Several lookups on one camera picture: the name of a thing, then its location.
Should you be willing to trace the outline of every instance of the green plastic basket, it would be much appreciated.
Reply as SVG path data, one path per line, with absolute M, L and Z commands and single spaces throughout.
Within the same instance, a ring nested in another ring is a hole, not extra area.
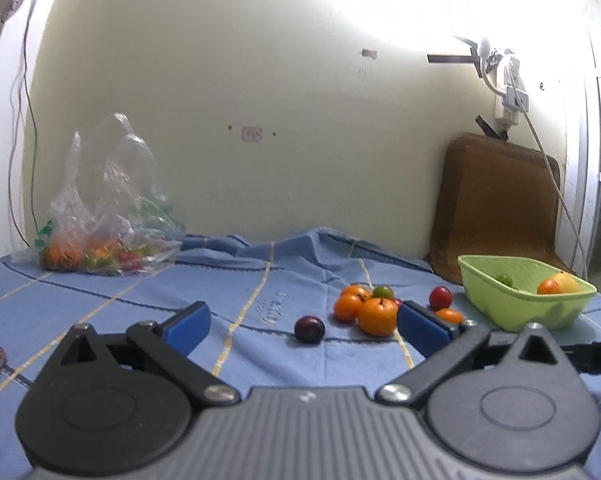
M 469 301 L 508 332 L 519 332 L 531 321 L 551 330 L 567 328 L 597 292 L 592 284 L 575 276 L 579 292 L 536 294 L 538 284 L 560 269 L 531 258 L 465 254 L 458 257 L 458 263 Z M 512 277 L 519 290 L 493 278 L 503 273 Z

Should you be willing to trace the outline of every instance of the plastic bag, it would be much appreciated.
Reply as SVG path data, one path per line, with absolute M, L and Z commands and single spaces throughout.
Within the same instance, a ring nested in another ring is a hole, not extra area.
M 122 137 L 112 133 L 121 125 Z M 98 151 L 111 145 L 102 161 Z M 184 229 L 173 209 L 149 148 L 125 115 L 113 114 L 87 142 L 75 133 L 64 185 L 36 240 L 38 261 L 65 272 L 154 270 L 180 249 Z

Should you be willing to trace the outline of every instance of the power cord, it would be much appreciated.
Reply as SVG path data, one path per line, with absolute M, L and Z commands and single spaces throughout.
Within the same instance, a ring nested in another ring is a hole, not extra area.
M 36 159 L 38 156 L 38 126 L 36 125 L 36 118 L 34 118 L 34 108 L 32 107 L 32 99 L 29 95 L 29 85 L 27 83 L 27 38 L 29 37 L 29 27 L 32 22 L 32 16 L 34 14 L 34 9 L 36 8 L 36 3 L 38 0 L 32 0 L 32 4 L 29 8 L 29 14 L 27 15 L 27 22 L 24 28 L 24 38 L 23 38 L 23 62 L 24 62 L 24 73 L 23 73 L 23 82 L 24 82 L 24 93 L 27 97 L 27 104 L 29 108 L 29 114 L 32 117 L 32 127 L 34 129 L 34 153 L 32 154 L 32 180 L 30 183 L 30 207 L 32 209 L 32 218 L 34 219 L 34 228 L 36 229 L 36 235 L 38 235 L 38 222 L 36 221 L 36 212 L 34 211 L 34 183 L 36 182 Z
M 485 81 L 488 89 L 490 89 L 496 95 L 500 95 L 500 97 L 507 97 L 505 92 L 501 92 L 498 88 L 493 86 L 493 83 L 487 76 L 487 58 L 480 58 L 480 75 L 483 76 L 483 81 Z
M 511 81 L 511 85 L 513 86 L 513 90 L 516 94 L 516 101 L 520 103 L 522 101 L 520 99 L 518 89 L 516 88 L 516 85 L 514 84 L 514 79 L 511 76 L 511 68 L 508 63 L 505 66 L 505 70 L 507 71 L 507 74 L 509 75 L 509 80 Z M 525 119 L 527 120 L 527 124 L 529 125 L 529 129 L 531 130 L 531 133 L 534 136 L 534 139 L 536 139 L 536 144 L 538 144 L 538 148 L 540 149 L 540 153 L 542 154 L 543 160 L 545 161 L 545 166 L 547 167 L 547 171 L 549 172 L 549 175 L 551 176 L 551 183 L 554 185 L 555 192 L 558 195 L 558 199 L 560 200 L 560 203 L 563 206 L 565 215 L 567 216 L 567 219 L 571 225 L 571 228 L 573 229 L 573 232 L 576 235 L 576 244 L 578 245 L 578 248 L 580 249 L 581 253 L 583 254 L 583 279 L 585 281 L 587 281 L 587 255 L 584 250 L 583 241 L 580 238 L 580 234 L 578 232 L 578 229 L 576 228 L 576 224 L 573 221 L 573 218 L 571 218 L 571 213 L 569 212 L 569 208 L 567 207 L 567 204 L 565 203 L 565 198 L 563 197 L 563 194 L 560 192 L 560 188 L 558 187 L 558 184 L 555 182 L 554 172 L 551 170 L 551 165 L 549 164 L 549 159 L 547 158 L 545 149 L 542 146 L 542 142 L 540 142 L 540 138 L 538 137 L 536 128 L 534 128 L 534 125 L 531 122 L 531 119 L 529 118 L 529 114 L 527 113 L 525 108 L 519 107 L 519 110 L 525 116 Z
M 14 135 L 12 135 L 12 151 L 9 154 L 9 169 L 7 172 L 7 199 L 9 202 L 9 213 L 12 217 L 12 222 L 14 224 L 14 227 L 16 228 L 16 231 L 18 232 L 18 235 L 21 237 L 21 240 L 23 241 L 23 243 L 27 247 L 29 247 L 29 243 L 27 243 L 27 240 L 24 238 L 23 234 L 20 231 L 20 228 L 18 227 L 18 222 L 16 221 L 16 216 L 14 215 L 14 201 L 12 199 L 12 168 L 14 167 L 14 155 L 16 154 L 16 143 L 18 141 L 18 127 L 20 126 L 20 119 L 23 115 L 22 107 L 23 107 L 23 99 L 21 98 L 20 92 L 18 92 L 18 113 L 16 112 L 16 110 L 14 108 L 14 104 L 12 103 L 12 110 L 15 115 L 16 124 L 13 126 Z

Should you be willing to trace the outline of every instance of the blue bedsheet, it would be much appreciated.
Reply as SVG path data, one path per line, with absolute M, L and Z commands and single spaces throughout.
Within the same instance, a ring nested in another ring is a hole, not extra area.
M 445 283 L 420 260 L 325 228 L 270 244 L 190 236 L 174 266 L 124 278 L 54 274 L 0 261 L 0 346 L 8 356 L 0 380 L 0 480 L 16 480 L 29 470 L 14 433 L 16 409 L 65 330 L 79 321 L 101 333 L 123 332 L 138 320 L 160 322 L 204 300 L 212 329 L 190 358 L 244 396 L 253 384 L 360 384 L 373 392 L 422 356 L 399 336 L 372 340 L 330 319 L 341 288 L 356 282 L 386 283 L 398 297 L 422 304 L 434 286 Z M 456 308 L 484 320 L 460 286 L 448 286 Z M 306 314 L 326 321 L 319 346 L 290 336 L 296 319 Z M 573 328 L 555 337 L 562 344 L 601 340 L 601 296 Z M 583 379 L 601 406 L 601 376 Z M 587 471 L 601 480 L 601 434 Z

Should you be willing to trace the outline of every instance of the yellow fruit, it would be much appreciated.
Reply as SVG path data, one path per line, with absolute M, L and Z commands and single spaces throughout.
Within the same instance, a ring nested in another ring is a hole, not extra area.
M 551 279 L 555 280 L 563 294 L 570 294 L 571 292 L 580 291 L 578 282 L 571 274 L 569 274 L 569 272 L 557 272 L 551 276 Z

